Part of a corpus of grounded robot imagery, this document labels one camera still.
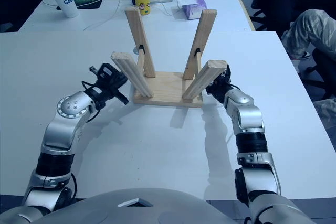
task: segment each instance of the purple tissue box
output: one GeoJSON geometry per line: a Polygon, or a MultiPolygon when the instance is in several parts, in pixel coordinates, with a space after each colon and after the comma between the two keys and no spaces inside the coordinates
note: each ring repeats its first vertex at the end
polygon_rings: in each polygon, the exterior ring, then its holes
{"type": "Polygon", "coordinates": [[[206,3],[204,0],[197,0],[197,4],[183,5],[182,6],[187,19],[197,19],[201,17],[203,9],[206,9],[206,3]]]}

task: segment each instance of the chair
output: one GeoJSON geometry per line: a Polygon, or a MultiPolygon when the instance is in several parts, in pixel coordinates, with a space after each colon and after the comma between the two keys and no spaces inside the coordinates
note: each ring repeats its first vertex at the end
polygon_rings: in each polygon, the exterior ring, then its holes
{"type": "Polygon", "coordinates": [[[261,2],[262,0],[253,0],[251,4],[251,8],[256,11],[253,16],[250,16],[250,19],[254,22],[261,23],[261,26],[256,29],[256,31],[262,31],[266,29],[266,17],[258,17],[260,14],[262,14],[261,10],[261,2]]]}
{"type": "Polygon", "coordinates": [[[313,51],[313,58],[316,66],[308,67],[305,73],[312,73],[316,70],[324,81],[301,79],[302,83],[324,89],[325,94],[322,100],[328,99],[332,95],[336,96],[336,62],[318,49],[313,51]]]}

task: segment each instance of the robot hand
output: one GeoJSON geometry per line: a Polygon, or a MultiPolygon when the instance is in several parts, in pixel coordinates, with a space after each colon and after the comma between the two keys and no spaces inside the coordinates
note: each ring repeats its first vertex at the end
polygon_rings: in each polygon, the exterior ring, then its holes
{"type": "Polygon", "coordinates": [[[30,177],[23,206],[38,206],[45,212],[52,212],[69,205],[72,191],[66,185],[72,176],[74,199],[76,179],[71,173],[71,165],[85,123],[98,115],[107,100],[117,97],[124,104],[128,103],[118,90],[127,81],[122,72],[108,63],[98,71],[90,67],[90,71],[97,76],[95,84],[82,82],[84,92],[64,97],[57,104],[55,117],[46,128],[41,154],[30,177]]]}

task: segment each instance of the table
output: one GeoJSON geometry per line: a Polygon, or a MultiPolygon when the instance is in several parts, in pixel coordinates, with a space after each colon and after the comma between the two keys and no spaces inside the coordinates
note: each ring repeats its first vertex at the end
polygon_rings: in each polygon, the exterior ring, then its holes
{"type": "MultiPolygon", "coordinates": [[[[44,0],[55,5],[54,0],[44,0]]],[[[205,0],[207,8],[217,9],[218,14],[214,24],[215,31],[251,31],[254,27],[247,15],[241,0],[205,0]]],[[[60,10],[55,10],[43,3],[35,9],[23,24],[20,31],[55,31],[55,30],[84,30],[92,24],[104,22],[115,12],[118,0],[103,0],[99,9],[80,10],[80,16],[69,19],[60,10]]],[[[124,28],[125,14],[123,10],[131,6],[131,0],[121,0],[118,11],[113,19],[101,26],[92,26],[89,30],[119,31],[124,28]]],[[[151,13],[142,16],[146,30],[184,31],[196,30],[198,19],[187,20],[183,11],[179,11],[177,1],[164,3],[169,16],[161,3],[152,4],[151,13]]]]}
{"type": "MultiPolygon", "coordinates": [[[[147,32],[156,70],[182,72],[194,33],[161,36],[147,32]],[[170,38],[170,46],[161,36],[170,38]]],[[[82,90],[80,81],[94,82],[90,66],[112,63],[113,51],[132,53],[134,42],[129,29],[119,36],[112,31],[5,33],[0,42],[0,194],[23,195],[57,102],[82,90]]],[[[335,197],[336,153],[276,34],[214,31],[202,63],[209,59],[227,60],[233,84],[261,109],[282,194],[335,197]]],[[[121,92],[130,96],[129,82],[121,92]]],[[[230,118],[212,97],[204,96],[201,109],[124,106],[114,99],[86,126],[72,170],[79,198],[162,187],[234,200],[236,153],[230,118]]]]}

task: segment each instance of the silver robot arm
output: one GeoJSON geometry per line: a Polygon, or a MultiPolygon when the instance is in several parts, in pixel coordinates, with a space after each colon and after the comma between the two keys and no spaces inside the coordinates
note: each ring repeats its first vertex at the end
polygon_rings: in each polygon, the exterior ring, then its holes
{"type": "Polygon", "coordinates": [[[71,165],[82,129],[97,110],[82,91],[61,99],[53,120],[46,128],[37,167],[33,170],[23,206],[40,206],[50,212],[70,202],[71,165]]]}
{"type": "Polygon", "coordinates": [[[252,223],[313,223],[281,196],[273,157],[267,150],[261,111],[252,97],[230,84],[229,66],[206,91],[223,103],[231,117],[239,151],[237,160],[241,165],[235,170],[236,194],[238,200],[249,207],[252,223]]]}
{"type": "Polygon", "coordinates": [[[72,203],[76,188],[71,197],[72,191],[67,184],[71,177],[76,183],[71,165],[84,125],[98,115],[107,100],[117,97],[124,104],[128,103],[118,90],[127,81],[122,72],[108,63],[98,71],[94,67],[90,71],[97,76],[95,84],[82,82],[85,91],[58,102],[56,114],[45,130],[37,166],[22,206],[1,215],[0,223],[30,223],[72,203]]]}

